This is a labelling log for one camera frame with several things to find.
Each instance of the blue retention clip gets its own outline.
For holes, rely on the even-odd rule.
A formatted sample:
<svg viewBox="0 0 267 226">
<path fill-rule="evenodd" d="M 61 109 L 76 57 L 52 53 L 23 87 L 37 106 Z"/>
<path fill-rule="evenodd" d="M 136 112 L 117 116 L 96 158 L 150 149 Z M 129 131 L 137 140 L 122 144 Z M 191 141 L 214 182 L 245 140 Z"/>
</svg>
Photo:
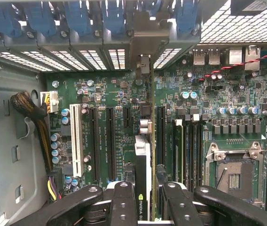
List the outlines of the blue retention clip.
<svg viewBox="0 0 267 226">
<path fill-rule="evenodd" d="M 175 20 L 177 31 L 180 33 L 191 32 L 195 27 L 197 17 L 197 1 L 177 0 L 175 4 Z"/>
<path fill-rule="evenodd" d="M 101 8 L 104 27 L 110 30 L 111 34 L 123 33 L 125 28 L 122 1 L 119 0 L 119 7 L 116 1 L 108 1 L 107 12 L 105 1 L 102 1 Z"/>
<path fill-rule="evenodd" d="M 56 34 L 55 21 L 49 2 L 26 2 L 22 5 L 32 29 L 42 33 L 45 37 Z"/>
<path fill-rule="evenodd" d="M 64 2 L 64 10 L 68 27 L 84 36 L 91 33 L 91 22 L 88 18 L 86 1 L 82 1 L 81 8 L 79 1 Z"/>
<path fill-rule="evenodd" d="M 142 11 L 147 11 L 149 13 L 149 16 L 156 16 L 157 12 L 160 9 L 162 1 L 157 0 L 144 0 L 139 1 L 140 8 L 142 8 Z"/>
<path fill-rule="evenodd" d="M 10 38 L 22 35 L 21 25 L 11 3 L 0 3 L 0 32 Z"/>
</svg>

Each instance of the yellow wire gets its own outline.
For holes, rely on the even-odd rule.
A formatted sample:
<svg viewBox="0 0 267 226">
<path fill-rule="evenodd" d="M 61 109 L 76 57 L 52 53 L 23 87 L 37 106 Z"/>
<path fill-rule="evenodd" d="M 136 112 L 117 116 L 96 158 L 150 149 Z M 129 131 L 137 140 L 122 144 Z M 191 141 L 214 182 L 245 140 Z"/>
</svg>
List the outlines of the yellow wire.
<svg viewBox="0 0 267 226">
<path fill-rule="evenodd" d="M 54 201 L 56 201 L 56 196 L 55 196 L 54 192 L 51 189 L 51 185 L 50 185 L 50 181 L 49 180 L 48 180 L 48 190 L 49 190 L 52 198 L 54 199 Z"/>
</svg>

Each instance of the ventilation grille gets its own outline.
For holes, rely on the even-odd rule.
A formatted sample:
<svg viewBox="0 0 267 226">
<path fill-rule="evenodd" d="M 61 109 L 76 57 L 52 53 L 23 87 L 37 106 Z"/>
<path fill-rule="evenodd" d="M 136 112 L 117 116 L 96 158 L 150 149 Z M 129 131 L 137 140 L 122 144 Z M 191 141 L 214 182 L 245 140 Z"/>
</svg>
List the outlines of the ventilation grille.
<svg viewBox="0 0 267 226">
<path fill-rule="evenodd" d="M 87 67 L 85 67 L 81 62 L 79 62 L 75 57 L 73 57 L 70 53 L 67 51 L 52 51 L 55 56 L 61 58 L 64 62 L 72 65 L 79 71 L 86 71 L 88 70 Z"/>
<path fill-rule="evenodd" d="M 125 69 L 125 49 L 110 49 L 109 53 L 115 70 Z"/>
<path fill-rule="evenodd" d="M 181 51 L 181 48 L 167 48 L 162 55 L 154 63 L 154 69 L 160 69 L 166 65 L 176 54 Z"/>
<path fill-rule="evenodd" d="M 96 70 L 106 70 L 106 66 L 100 59 L 96 50 L 81 50 L 80 53 L 96 68 Z"/>
<path fill-rule="evenodd" d="M 267 42 L 267 9 L 256 16 L 231 16 L 227 1 L 202 27 L 200 43 Z"/>
<path fill-rule="evenodd" d="M 33 62 L 29 61 L 29 60 L 26 60 L 24 58 L 21 58 L 19 56 L 13 55 L 13 54 L 8 53 L 8 52 L 1 52 L 0 53 L 0 57 L 5 58 L 7 60 L 14 61 L 14 62 L 22 64 L 22 65 L 25 65 L 27 67 L 31 67 L 33 69 L 36 69 L 36 70 L 39 70 L 39 71 L 42 71 L 42 72 L 51 72 L 52 71 L 49 68 L 43 67 L 41 65 L 38 65 L 36 63 L 33 63 Z"/>
<path fill-rule="evenodd" d="M 59 62 L 52 60 L 51 58 L 42 55 L 41 53 L 37 51 L 31 51 L 31 52 L 22 52 L 23 54 L 26 54 L 29 57 L 32 57 L 33 59 L 36 59 L 40 62 L 43 62 L 44 64 L 47 64 L 53 68 L 56 68 L 60 71 L 70 71 L 70 68 L 65 67 L 64 65 L 60 64 Z"/>
</svg>

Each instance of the motherboard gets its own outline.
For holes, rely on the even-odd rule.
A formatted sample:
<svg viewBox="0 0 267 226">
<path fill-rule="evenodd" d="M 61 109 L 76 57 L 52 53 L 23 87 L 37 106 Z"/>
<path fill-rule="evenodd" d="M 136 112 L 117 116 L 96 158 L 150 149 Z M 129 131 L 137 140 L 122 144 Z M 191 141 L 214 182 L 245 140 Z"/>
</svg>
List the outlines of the motherboard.
<svg viewBox="0 0 267 226">
<path fill-rule="evenodd" d="M 186 55 L 153 77 L 137 79 L 135 72 L 47 74 L 47 89 L 57 92 L 59 100 L 49 124 L 53 163 L 63 171 L 63 194 L 84 185 L 105 189 L 112 181 L 131 181 L 138 172 L 134 168 L 140 169 L 136 136 L 155 133 L 151 156 L 168 181 L 181 182 L 190 191 L 213 186 L 264 208 L 267 60 L 255 72 L 211 73 L 218 68 L 194 65 L 193 55 Z M 150 89 L 155 92 L 154 113 Z"/>
</svg>

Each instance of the wire bundle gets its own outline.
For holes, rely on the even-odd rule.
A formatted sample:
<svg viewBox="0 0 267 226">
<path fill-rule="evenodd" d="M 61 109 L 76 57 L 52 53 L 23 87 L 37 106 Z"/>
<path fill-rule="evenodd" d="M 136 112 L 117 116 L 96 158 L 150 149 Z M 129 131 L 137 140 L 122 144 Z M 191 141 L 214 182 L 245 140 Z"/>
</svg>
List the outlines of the wire bundle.
<svg viewBox="0 0 267 226">
<path fill-rule="evenodd" d="M 46 172 L 52 170 L 52 158 L 51 158 L 51 148 L 50 148 L 50 139 L 48 128 L 44 118 L 47 116 L 47 113 L 50 111 L 50 97 L 47 95 L 43 96 L 41 107 L 37 107 L 32 99 L 30 94 L 25 92 L 19 92 L 13 95 L 10 98 L 12 106 L 21 113 L 24 117 L 29 117 L 35 124 L 38 135 L 39 142 L 42 149 Z"/>
<path fill-rule="evenodd" d="M 214 73 L 220 73 L 220 72 L 223 71 L 223 70 L 231 69 L 231 68 L 233 68 L 233 67 L 243 66 L 243 65 L 250 64 L 250 63 L 253 63 L 253 62 L 258 62 L 258 61 L 263 60 L 263 59 L 266 59 L 266 58 L 267 58 L 267 55 L 265 55 L 265 56 L 263 56 L 263 57 L 260 57 L 260 58 L 257 58 L 257 59 L 255 59 L 255 60 L 249 60 L 249 61 L 245 61 L 245 62 L 242 62 L 242 63 L 234 64 L 234 65 L 232 65 L 232 66 L 222 67 L 222 68 L 220 68 L 219 70 L 212 71 L 211 74 L 214 74 Z M 211 74 L 206 74 L 206 75 L 204 76 L 204 78 L 209 77 Z"/>
<path fill-rule="evenodd" d="M 48 186 L 48 190 L 49 190 L 49 193 L 51 195 L 51 200 L 52 201 L 55 202 L 56 200 L 62 198 L 62 196 L 57 191 L 56 185 L 54 183 L 54 177 L 48 177 L 47 186 Z"/>
</svg>

